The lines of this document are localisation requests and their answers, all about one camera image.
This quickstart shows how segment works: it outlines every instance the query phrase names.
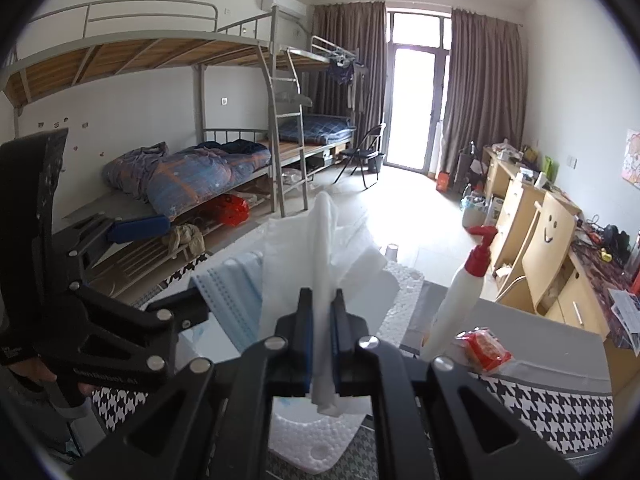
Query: glass door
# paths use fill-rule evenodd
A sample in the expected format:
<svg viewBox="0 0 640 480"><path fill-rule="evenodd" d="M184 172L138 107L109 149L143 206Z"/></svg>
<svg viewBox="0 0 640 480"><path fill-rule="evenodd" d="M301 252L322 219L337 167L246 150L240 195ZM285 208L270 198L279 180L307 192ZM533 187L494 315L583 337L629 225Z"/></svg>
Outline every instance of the glass door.
<svg viewBox="0 0 640 480"><path fill-rule="evenodd" d="M436 133L444 117L451 19L391 11L385 115L385 164L427 173Z"/></svg>

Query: white bottle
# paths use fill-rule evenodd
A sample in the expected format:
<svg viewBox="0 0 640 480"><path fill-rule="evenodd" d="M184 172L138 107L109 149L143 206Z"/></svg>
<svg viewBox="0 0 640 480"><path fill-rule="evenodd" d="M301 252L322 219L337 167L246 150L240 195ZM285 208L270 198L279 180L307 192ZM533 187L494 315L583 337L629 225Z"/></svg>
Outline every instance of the white bottle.
<svg viewBox="0 0 640 480"><path fill-rule="evenodd" d="M467 231L472 235L480 235L482 243L473 248L464 265L453 276L449 290L431 321L429 338L420 348L420 359L423 361L431 361L446 350L453 338L462 331L466 316L482 293L484 275L491 261L489 246L498 229L477 226Z"/></svg>

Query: curtain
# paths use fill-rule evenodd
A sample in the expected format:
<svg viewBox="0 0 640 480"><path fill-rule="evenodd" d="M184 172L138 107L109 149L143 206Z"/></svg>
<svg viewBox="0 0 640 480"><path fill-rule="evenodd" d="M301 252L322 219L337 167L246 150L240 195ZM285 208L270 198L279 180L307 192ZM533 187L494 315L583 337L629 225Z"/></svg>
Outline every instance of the curtain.
<svg viewBox="0 0 640 480"><path fill-rule="evenodd" d="M316 6L313 33L358 54L367 69L362 90L362 106L356 116L356 142L367 130L380 124L385 106L386 7L384 2L358 2ZM347 85L327 74L310 79L310 96L316 114L350 116Z"/></svg>
<svg viewBox="0 0 640 480"><path fill-rule="evenodd" d="M454 9L440 167L452 173L469 142L520 147L526 68L515 23Z"/></svg>

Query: door handle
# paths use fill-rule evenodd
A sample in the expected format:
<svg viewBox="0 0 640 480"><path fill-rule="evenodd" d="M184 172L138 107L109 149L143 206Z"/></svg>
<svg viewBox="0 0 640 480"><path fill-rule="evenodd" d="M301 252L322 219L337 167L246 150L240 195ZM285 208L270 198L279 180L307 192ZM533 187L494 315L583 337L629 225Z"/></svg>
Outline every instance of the door handle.
<svg viewBox="0 0 640 480"><path fill-rule="evenodd" d="M575 315L578 317L578 323L580 323L580 326L584 326L584 323L582 322L582 316L580 315L580 310L578 309L578 304L575 303L575 301L574 301L574 310L575 310Z"/></svg>

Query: wooden chair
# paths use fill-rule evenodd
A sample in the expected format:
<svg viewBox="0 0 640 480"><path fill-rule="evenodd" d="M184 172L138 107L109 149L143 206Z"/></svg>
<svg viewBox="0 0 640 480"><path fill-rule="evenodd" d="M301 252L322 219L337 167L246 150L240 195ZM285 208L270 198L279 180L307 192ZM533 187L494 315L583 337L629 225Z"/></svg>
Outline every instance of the wooden chair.
<svg viewBox="0 0 640 480"><path fill-rule="evenodd" d="M358 167L360 168L360 173L362 174L362 183L364 184L364 189L369 189L373 184L378 182L380 168L378 167L378 155L380 154L380 144L382 142L382 133L385 131L386 124L380 123L378 126L374 126L370 129L360 140L357 148L347 148L346 150L342 150L340 155L342 155L346 161L344 163L344 167L342 171L338 175L338 177L334 180L334 184L338 182L338 179L344 173L344 170L347 169L347 166L351 163L351 161L355 158L358 165L353 168L351 171L351 175L353 175ZM370 160L374 161L376 165L376 181L371 184L371 186L367 186L367 181L364 179L364 163L369 162Z"/></svg>
<svg viewBox="0 0 640 480"><path fill-rule="evenodd" d="M540 300L554 282L574 238L574 216L551 194L536 215L520 248L506 288L496 301L539 314Z"/></svg>

